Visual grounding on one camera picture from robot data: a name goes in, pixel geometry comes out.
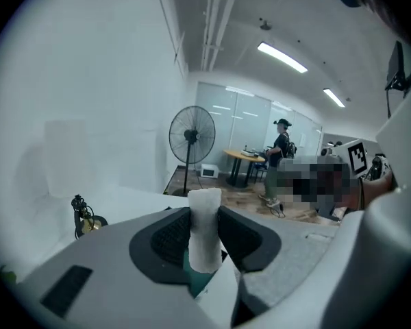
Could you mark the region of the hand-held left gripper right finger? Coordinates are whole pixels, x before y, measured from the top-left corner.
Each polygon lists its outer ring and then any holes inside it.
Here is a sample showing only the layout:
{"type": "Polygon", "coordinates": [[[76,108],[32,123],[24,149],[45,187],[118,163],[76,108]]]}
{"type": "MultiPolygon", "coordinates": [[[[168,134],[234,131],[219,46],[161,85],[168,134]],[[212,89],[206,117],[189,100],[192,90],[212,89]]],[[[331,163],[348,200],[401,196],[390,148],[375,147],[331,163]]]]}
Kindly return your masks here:
{"type": "Polygon", "coordinates": [[[219,238],[240,272],[233,327],[288,297],[313,271],[338,227],[288,220],[265,223],[221,206],[219,238]]]}

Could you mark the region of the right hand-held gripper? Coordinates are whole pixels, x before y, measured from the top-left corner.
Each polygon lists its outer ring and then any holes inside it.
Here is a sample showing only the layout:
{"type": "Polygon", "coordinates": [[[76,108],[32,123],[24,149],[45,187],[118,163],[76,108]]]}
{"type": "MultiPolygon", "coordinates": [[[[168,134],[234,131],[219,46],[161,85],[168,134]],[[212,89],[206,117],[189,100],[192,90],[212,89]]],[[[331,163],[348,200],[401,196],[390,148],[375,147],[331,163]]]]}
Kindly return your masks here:
{"type": "Polygon", "coordinates": [[[310,275],[272,309],[239,326],[361,328],[394,324],[391,304],[411,272],[411,78],[376,136],[390,165],[387,177],[359,182],[354,143],[330,156],[280,163],[286,194],[322,212],[352,202],[337,235],[310,275]]]}

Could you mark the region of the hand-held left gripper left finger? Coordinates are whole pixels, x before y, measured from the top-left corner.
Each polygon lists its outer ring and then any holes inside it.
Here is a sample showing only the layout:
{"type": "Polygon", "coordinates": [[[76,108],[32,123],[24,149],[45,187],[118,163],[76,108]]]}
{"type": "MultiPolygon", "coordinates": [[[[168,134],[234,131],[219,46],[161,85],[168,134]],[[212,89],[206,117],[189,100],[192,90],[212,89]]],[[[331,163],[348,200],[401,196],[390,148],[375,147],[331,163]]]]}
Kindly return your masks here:
{"type": "Polygon", "coordinates": [[[43,328],[214,328],[183,268],[190,210],[175,208],[82,236],[19,287],[43,328]]]}

